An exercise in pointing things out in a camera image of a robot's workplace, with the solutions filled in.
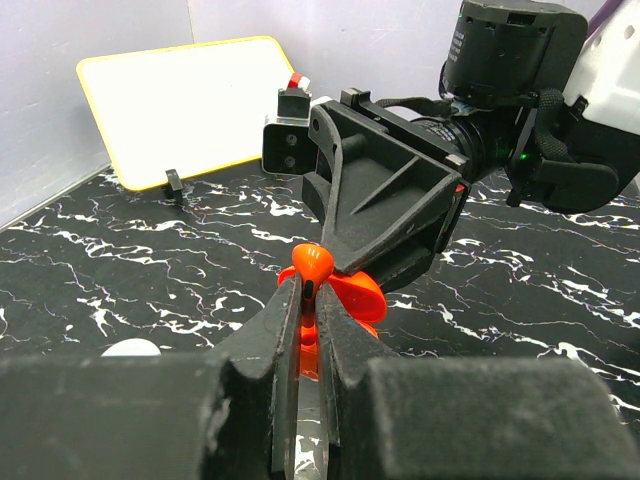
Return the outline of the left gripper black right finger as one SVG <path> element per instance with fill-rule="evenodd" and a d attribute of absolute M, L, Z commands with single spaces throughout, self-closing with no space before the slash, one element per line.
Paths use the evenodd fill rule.
<path fill-rule="evenodd" d="M 381 465 L 368 362 L 398 355 L 369 333 L 324 284 L 316 300 L 323 459 L 329 479 L 363 479 Z"/>

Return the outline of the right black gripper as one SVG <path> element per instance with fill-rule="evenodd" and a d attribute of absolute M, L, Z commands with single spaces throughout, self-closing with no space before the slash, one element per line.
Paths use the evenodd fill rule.
<path fill-rule="evenodd" d="M 486 112 L 452 101 L 375 102 L 347 89 L 313 107 L 317 173 L 302 198 L 321 224 L 320 244 L 344 275 L 363 271 L 383 292 L 420 277 L 452 235 L 472 183 L 500 165 Z"/>

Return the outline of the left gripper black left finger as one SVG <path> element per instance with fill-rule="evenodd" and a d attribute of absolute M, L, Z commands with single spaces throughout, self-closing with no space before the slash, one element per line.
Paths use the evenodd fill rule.
<path fill-rule="evenodd" d="M 294 275 L 212 351 L 220 371 L 204 430 L 203 479 L 294 476 L 301 301 Z"/>

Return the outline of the red ball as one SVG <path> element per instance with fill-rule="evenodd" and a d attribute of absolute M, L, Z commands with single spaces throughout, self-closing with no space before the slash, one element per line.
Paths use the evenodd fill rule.
<path fill-rule="evenodd" d="M 393 356 L 376 331 L 386 299 L 366 273 L 291 265 L 279 273 L 278 285 L 290 288 L 274 368 L 284 382 L 306 376 L 353 388 L 370 361 Z"/>

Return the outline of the white earbud charging case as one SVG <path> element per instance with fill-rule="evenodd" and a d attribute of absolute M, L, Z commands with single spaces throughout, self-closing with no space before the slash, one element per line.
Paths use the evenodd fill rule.
<path fill-rule="evenodd" d="M 158 356 L 161 351 L 153 342 L 142 338 L 131 338 L 109 346 L 103 357 Z"/>

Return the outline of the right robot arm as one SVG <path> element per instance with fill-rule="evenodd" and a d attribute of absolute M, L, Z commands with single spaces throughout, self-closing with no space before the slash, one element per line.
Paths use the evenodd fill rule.
<path fill-rule="evenodd" d="M 539 1 L 461 4 L 440 96 L 346 89 L 313 107 L 303 199 L 340 275 L 384 291 L 443 252 L 471 187 L 503 170 L 510 206 L 581 214 L 639 172 L 639 5 L 592 19 Z"/>

